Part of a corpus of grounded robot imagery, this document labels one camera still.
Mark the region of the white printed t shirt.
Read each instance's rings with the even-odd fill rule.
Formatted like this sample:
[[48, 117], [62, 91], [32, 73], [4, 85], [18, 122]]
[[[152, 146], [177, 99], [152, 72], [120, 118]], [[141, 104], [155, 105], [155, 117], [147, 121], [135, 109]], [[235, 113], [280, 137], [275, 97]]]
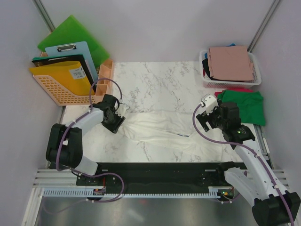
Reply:
[[192, 125], [192, 115], [169, 111], [127, 113], [118, 133], [134, 141], [179, 149], [198, 156], [201, 161], [231, 161], [227, 145], [202, 138]]

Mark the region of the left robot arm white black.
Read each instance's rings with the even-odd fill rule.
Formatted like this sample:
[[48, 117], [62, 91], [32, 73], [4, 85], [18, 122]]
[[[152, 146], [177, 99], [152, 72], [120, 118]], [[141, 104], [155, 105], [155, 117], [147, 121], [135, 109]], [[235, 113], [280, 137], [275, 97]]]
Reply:
[[93, 185], [103, 181], [103, 173], [98, 171], [98, 164], [84, 156], [83, 136], [94, 126], [102, 124], [108, 131], [116, 134], [125, 117], [116, 111], [119, 100], [112, 95], [104, 95], [101, 102], [92, 104], [86, 113], [70, 123], [54, 124], [50, 131], [46, 160], [55, 164], [57, 170], [70, 168], [87, 175]]

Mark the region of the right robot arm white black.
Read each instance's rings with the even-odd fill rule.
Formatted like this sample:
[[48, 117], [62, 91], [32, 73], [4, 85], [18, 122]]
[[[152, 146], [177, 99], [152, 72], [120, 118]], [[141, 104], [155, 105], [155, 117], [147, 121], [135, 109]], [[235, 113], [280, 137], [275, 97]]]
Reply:
[[241, 124], [239, 108], [234, 102], [221, 103], [214, 96], [202, 98], [198, 107], [204, 107], [201, 114], [193, 112], [192, 123], [198, 121], [205, 132], [210, 128], [220, 129], [224, 141], [197, 133], [207, 141], [230, 145], [243, 161], [253, 179], [248, 179], [233, 162], [226, 162], [216, 172], [215, 179], [220, 185], [232, 185], [250, 204], [253, 217], [259, 226], [294, 225], [301, 199], [296, 192], [289, 192], [264, 160], [259, 150], [250, 147], [256, 144], [251, 130]]

